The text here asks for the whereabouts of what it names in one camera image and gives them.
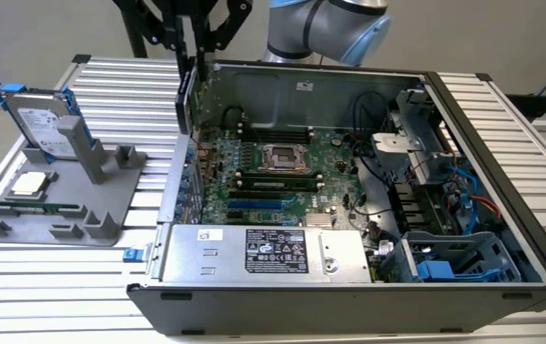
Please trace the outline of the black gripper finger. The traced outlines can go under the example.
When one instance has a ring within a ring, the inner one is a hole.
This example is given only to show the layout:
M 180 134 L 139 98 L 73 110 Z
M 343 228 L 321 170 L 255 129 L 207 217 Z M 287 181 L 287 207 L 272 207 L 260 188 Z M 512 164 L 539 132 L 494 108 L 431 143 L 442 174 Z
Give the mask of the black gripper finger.
M 207 54 L 224 50 L 231 43 L 243 23 L 252 11 L 252 1 L 227 0 L 228 15 L 221 24 L 212 29 L 208 16 L 217 1 L 195 1 L 193 34 L 197 48 L 197 69 L 204 76 L 207 68 Z
M 183 77 L 188 70 L 187 44 L 184 41 L 184 25 L 180 18 L 181 5 L 179 1 L 153 1 L 160 10 L 161 18 L 156 16 L 145 1 L 113 0 L 125 22 L 133 31 L 152 45 L 161 44 L 175 53 L 177 71 Z

